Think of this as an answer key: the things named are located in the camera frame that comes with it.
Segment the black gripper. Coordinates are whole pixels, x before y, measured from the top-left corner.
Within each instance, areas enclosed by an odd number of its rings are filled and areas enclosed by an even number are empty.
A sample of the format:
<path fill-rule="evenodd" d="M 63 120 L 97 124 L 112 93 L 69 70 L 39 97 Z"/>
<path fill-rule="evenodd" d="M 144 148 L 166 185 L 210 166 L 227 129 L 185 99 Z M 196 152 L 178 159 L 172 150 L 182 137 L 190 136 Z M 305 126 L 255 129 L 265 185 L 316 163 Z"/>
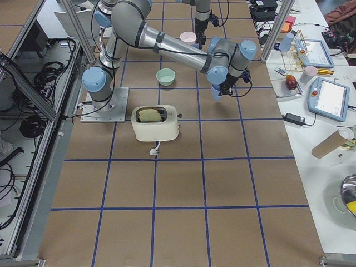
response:
<path fill-rule="evenodd" d="M 232 76 L 231 74 L 227 74 L 226 79 L 223 83 L 219 84 L 219 96 L 234 96 L 232 93 L 233 86 L 236 85 L 237 81 L 242 78 L 245 83 L 250 83 L 250 87 L 246 93 L 242 94 L 241 96 L 246 96 L 250 90 L 252 89 L 252 79 L 251 73 L 249 69 L 245 69 L 242 71 L 240 76 Z"/>
<path fill-rule="evenodd" d="M 200 20 L 195 19 L 195 34 L 196 34 L 196 44 L 198 45 L 199 49 L 202 49 L 203 45 L 206 42 L 205 31 L 208 27 L 209 22 L 213 24 L 214 27 L 219 26 L 218 16 L 216 15 L 209 15 L 207 19 Z"/>

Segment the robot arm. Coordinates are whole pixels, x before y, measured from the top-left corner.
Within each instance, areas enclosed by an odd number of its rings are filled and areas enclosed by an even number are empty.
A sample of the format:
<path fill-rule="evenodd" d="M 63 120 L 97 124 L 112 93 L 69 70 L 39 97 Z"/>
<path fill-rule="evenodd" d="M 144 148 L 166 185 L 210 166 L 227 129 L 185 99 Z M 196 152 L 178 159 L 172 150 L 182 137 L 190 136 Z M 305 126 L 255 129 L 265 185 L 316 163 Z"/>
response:
<path fill-rule="evenodd" d="M 213 14 L 210 0 L 178 0 L 178 3 L 195 7 L 195 34 L 196 45 L 202 49 L 206 42 L 205 31 L 211 22 L 214 27 L 219 26 L 219 18 Z"/>
<path fill-rule="evenodd" d="M 207 51 L 205 30 L 209 22 L 219 26 L 210 9 L 210 1 L 186 1 L 196 8 L 196 44 L 187 44 L 163 31 L 149 26 L 146 18 L 151 12 L 151 1 L 99 1 L 100 8 L 94 11 L 96 22 L 103 28 L 112 28 L 113 42 L 101 53 L 101 62 L 115 60 L 123 45 L 150 50 L 173 61 L 183 63 L 206 75 L 218 97 L 233 97 L 233 86 L 239 79 L 251 83 L 249 62 L 256 54 L 256 44 L 251 40 L 235 43 L 213 36 Z"/>

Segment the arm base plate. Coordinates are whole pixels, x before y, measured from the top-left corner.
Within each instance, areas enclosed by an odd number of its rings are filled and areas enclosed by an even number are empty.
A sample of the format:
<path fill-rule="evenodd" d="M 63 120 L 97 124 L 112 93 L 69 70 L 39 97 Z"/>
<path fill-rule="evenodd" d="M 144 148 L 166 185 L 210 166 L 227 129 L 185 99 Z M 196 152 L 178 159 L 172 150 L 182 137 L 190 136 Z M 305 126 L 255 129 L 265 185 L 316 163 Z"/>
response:
<path fill-rule="evenodd" d="M 109 103 L 99 104 L 92 102 L 89 93 L 86 95 L 86 101 L 91 103 L 83 106 L 84 116 L 81 116 L 80 121 L 83 123 L 123 123 L 126 118 L 126 109 L 128 102 L 130 88 L 129 87 L 115 87 L 113 96 Z"/>

